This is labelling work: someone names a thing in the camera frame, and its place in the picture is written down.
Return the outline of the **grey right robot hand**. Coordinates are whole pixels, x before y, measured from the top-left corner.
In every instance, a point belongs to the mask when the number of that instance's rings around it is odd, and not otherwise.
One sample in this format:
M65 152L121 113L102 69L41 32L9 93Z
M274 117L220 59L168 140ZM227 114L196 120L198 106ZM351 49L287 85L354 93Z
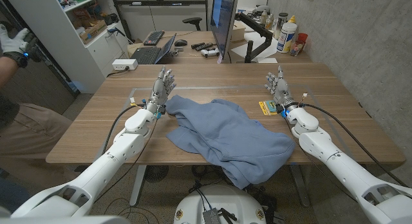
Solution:
M277 75L268 72L266 79L267 83L265 87L273 96L275 108L278 113L297 108L297 102L292 97L287 81L283 78L283 69L281 66L277 69Z

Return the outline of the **person's gloved hand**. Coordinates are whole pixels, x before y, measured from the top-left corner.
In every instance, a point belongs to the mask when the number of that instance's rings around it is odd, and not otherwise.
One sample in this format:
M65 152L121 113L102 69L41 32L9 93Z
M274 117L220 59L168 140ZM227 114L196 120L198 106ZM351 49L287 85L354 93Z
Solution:
M8 36L7 26L1 21L1 49L3 56L14 60L18 67L25 68L31 59L34 62L42 61L42 53L37 46L38 38L23 28L17 35L11 39Z

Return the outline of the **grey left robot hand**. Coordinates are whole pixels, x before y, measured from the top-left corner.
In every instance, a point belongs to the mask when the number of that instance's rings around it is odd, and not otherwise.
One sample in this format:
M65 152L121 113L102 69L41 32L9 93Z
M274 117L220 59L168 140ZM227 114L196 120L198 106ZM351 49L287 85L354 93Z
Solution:
M153 84L153 88L147 103L146 109L152 113L157 113L160 106L163 106L167 100L171 91L176 84L174 83L174 75L171 75L172 69L166 70L165 66L162 66L158 74L158 78Z

